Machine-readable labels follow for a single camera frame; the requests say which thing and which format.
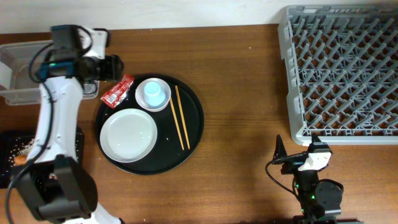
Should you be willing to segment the red snack wrapper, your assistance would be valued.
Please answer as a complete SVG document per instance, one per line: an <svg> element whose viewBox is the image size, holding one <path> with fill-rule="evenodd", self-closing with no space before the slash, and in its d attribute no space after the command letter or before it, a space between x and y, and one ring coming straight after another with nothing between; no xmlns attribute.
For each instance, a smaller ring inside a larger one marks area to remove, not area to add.
<svg viewBox="0 0 398 224"><path fill-rule="evenodd" d="M122 80L101 97L101 101L108 107L115 109L125 99L133 83L134 78L124 74Z"/></svg>

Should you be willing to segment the pink white bowl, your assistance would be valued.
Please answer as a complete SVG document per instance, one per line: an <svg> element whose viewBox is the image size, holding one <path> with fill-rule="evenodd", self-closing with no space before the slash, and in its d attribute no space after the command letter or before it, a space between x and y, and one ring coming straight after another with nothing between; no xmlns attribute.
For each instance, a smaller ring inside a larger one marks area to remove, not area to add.
<svg viewBox="0 0 398 224"><path fill-rule="evenodd" d="M165 92L165 100L163 101L163 103L161 105L159 105L157 107L149 106L144 99L144 86L146 83L151 82L151 81L158 82L161 85L163 91ZM171 97L171 89L170 89L169 84L162 79L147 78L144 81L142 81L136 88L135 97L136 97L136 101L137 101L138 105L141 106L142 108L144 108L145 110L150 111L150 112L159 112L159 111L162 111L168 105L169 99Z"/></svg>

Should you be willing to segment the light blue cup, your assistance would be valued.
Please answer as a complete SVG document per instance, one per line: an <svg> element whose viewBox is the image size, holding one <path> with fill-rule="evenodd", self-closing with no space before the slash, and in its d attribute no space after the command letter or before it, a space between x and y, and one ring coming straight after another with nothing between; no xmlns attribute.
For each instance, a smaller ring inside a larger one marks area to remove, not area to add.
<svg viewBox="0 0 398 224"><path fill-rule="evenodd" d="M149 106L157 107L165 100L165 92L158 82L151 81L144 86L144 99Z"/></svg>

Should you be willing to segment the grey plate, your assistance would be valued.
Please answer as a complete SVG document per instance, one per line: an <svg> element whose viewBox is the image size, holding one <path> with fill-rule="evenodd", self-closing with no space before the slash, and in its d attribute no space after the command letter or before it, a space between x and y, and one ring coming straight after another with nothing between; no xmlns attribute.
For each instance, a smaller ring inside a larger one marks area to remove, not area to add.
<svg viewBox="0 0 398 224"><path fill-rule="evenodd" d="M111 115L101 128L99 141L104 153L122 163L136 162L154 148L157 126L145 111L125 109Z"/></svg>

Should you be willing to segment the wooden chopstick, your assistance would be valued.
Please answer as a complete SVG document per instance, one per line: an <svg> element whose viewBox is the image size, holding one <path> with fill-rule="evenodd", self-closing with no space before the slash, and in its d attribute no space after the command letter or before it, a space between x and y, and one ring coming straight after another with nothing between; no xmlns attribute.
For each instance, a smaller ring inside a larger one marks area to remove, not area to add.
<svg viewBox="0 0 398 224"><path fill-rule="evenodd" d="M182 102L180 99L180 93L179 93L177 85L175 85L175 92L176 92L176 96L177 96L178 108L180 110L180 116L181 116L181 120L182 120L183 130L185 133L185 139L187 142L188 149L190 150L190 141L189 141L187 126L186 126L185 117L184 117L184 113L183 113Z"/></svg>
<svg viewBox="0 0 398 224"><path fill-rule="evenodd" d="M179 141L180 141L180 145L181 145L182 150L184 151L185 148L184 148L183 141L182 141L182 135L181 135L180 128L179 128L179 125L178 125L178 120L177 120L177 115L176 115L175 108L174 108L174 103L173 103L173 100L172 100L171 97L170 97L169 101L170 101L170 107L171 107L171 110L172 110L172 115L173 115L173 118L174 118L174 122L175 122L175 127L176 127L176 130L177 130L178 138L179 138Z"/></svg>

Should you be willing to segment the rice and food scraps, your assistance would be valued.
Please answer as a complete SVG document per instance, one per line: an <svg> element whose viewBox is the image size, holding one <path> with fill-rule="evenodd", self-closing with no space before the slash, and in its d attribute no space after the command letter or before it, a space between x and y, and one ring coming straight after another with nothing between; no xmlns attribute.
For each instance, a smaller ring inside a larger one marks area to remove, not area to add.
<svg viewBox="0 0 398 224"><path fill-rule="evenodd" d="M32 146L34 144L34 139L29 139L27 142L22 142L20 146L17 146L15 149L11 150L11 155L9 156L9 160L12 162L12 165L16 166L14 163L14 158L18 155L26 155L30 153Z"/></svg>

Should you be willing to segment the orange carrot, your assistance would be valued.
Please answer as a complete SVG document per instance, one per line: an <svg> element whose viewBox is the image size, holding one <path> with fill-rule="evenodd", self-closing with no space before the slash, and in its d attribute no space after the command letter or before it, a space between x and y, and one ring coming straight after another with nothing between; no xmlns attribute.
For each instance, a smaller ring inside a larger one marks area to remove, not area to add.
<svg viewBox="0 0 398 224"><path fill-rule="evenodd" d="M17 166L23 166L27 163L27 156L26 155L18 155L14 158L14 163Z"/></svg>

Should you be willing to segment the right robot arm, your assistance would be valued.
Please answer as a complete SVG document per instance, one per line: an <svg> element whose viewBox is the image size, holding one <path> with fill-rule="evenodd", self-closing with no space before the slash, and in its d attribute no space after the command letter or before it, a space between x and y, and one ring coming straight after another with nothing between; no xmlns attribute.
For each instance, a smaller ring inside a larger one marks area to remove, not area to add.
<svg viewBox="0 0 398 224"><path fill-rule="evenodd" d="M359 220L339 220L343 200L343 184L331 180L320 179L318 173L328 167L332 150L317 135L306 151L288 155L280 135L276 137L275 151L272 160L266 164L265 172L279 187L291 193L299 202L302 214L294 216L297 224L350 224ZM282 175L293 175L292 186L287 188L276 180L269 172L269 166L281 165Z"/></svg>

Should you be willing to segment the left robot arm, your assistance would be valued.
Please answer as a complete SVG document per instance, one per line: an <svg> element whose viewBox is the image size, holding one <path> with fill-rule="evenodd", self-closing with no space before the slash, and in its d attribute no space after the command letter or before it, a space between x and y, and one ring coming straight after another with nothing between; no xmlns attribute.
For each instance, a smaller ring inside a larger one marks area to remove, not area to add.
<svg viewBox="0 0 398 224"><path fill-rule="evenodd" d="M41 95L35 141L9 188L38 221L121 223L99 203L94 179L78 162L75 140L84 85L119 81L124 64L117 55L106 55L106 29L60 25L50 32L51 43L39 50L42 63L28 70Z"/></svg>

